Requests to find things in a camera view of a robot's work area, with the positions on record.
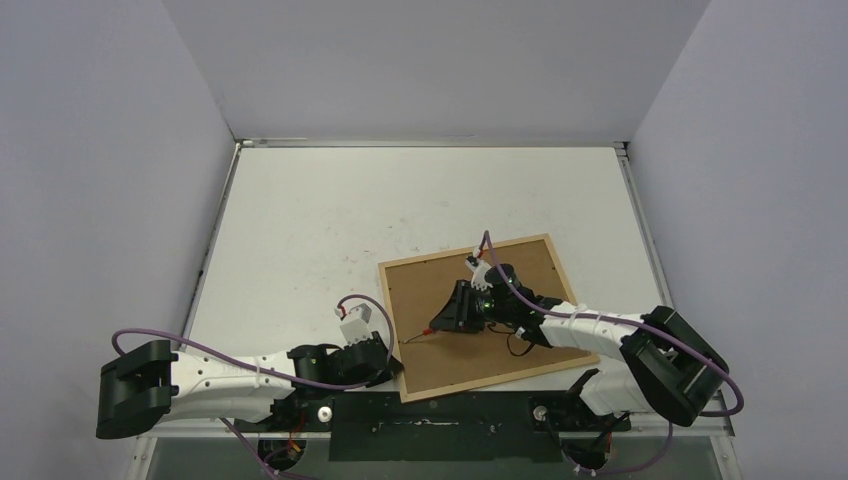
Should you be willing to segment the blue red screwdriver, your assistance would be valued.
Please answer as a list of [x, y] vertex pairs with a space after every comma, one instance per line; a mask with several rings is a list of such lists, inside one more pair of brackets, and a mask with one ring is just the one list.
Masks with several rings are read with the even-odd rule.
[[425, 337], [425, 336], [429, 336], [429, 335], [432, 335], [434, 333], [436, 333], [436, 331], [428, 328], [428, 329], [423, 330], [421, 333], [414, 334], [411, 337], [404, 339], [401, 343], [402, 344], [408, 344], [408, 343], [412, 342], [413, 340], [416, 340], [416, 339], [419, 339], [419, 338], [422, 338], [422, 337]]

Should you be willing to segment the wooden picture frame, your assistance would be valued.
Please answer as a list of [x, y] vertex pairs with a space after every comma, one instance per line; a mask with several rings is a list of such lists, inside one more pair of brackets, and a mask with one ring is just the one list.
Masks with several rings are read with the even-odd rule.
[[425, 330], [449, 300], [458, 280], [468, 280], [464, 247], [383, 262], [379, 266], [384, 302], [392, 316], [395, 352], [404, 366], [399, 377], [403, 402], [491, 387], [508, 382], [596, 366], [598, 355], [574, 349], [536, 347], [508, 335], [483, 330], [476, 334], [434, 333], [401, 342]]

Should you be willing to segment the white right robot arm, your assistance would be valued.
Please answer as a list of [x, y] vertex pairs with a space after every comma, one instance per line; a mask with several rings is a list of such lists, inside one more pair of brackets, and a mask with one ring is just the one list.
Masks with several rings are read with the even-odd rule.
[[567, 398], [565, 414], [577, 428], [625, 412], [654, 412], [688, 427], [711, 416], [710, 399], [732, 383], [726, 362], [672, 307], [605, 313], [535, 294], [509, 264], [468, 259], [466, 265], [471, 278], [457, 281], [430, 329], [471, 334], [500, 324], [532, 346], [574, 348], [624, 364], [591, 375]]

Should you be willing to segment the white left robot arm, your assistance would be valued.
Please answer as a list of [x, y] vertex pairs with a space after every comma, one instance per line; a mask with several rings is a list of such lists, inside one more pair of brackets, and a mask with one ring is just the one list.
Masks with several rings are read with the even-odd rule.
[[134, 437], [186, 419], [225, 418], [282, 431], [324, 399], [384, 384], [403, 369], [376, 331], [346, 346], [300, 345], [251, 357], [198, 343], [192, 352], [178, 351], [173, 335], [151, 336], [101, 368], [97, 438]]

